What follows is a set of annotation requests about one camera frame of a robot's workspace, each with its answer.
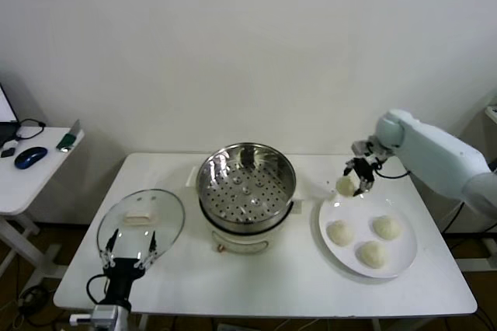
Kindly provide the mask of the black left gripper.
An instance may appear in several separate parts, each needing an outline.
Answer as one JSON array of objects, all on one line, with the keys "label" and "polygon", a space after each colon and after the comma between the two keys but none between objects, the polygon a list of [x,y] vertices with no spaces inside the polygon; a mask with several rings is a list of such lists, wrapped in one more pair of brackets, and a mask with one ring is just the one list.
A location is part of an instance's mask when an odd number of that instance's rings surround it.
[{"label": "black left gripper", "polygon": [[150,266],[158,258],[157,240],[155,232],[151,235],[147,254],[141,253],[139,259],[116,258],[113,259],[113,248],[119,235],[119,229],[108,239],[104,249],[99,251],[102,260],[104,274],[109,279],[102,305],[131,306],[129,302],[130,292],[135,280],[144,276],[144,269]]}]

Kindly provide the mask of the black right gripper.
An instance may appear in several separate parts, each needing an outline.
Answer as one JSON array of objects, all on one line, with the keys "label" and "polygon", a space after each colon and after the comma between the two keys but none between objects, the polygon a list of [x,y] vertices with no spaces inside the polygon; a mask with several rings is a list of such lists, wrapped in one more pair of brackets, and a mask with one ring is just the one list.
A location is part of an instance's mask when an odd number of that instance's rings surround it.
[{"label": "black right gripper", "polygon": [[348,176],[353,170],[355,170],[360,180],[359,186],[354,191],[353,196],[357,197],[364,193],[368,193],[374,185],[374,166],[365,158],[353,158],[346,162],[343,175]]}]

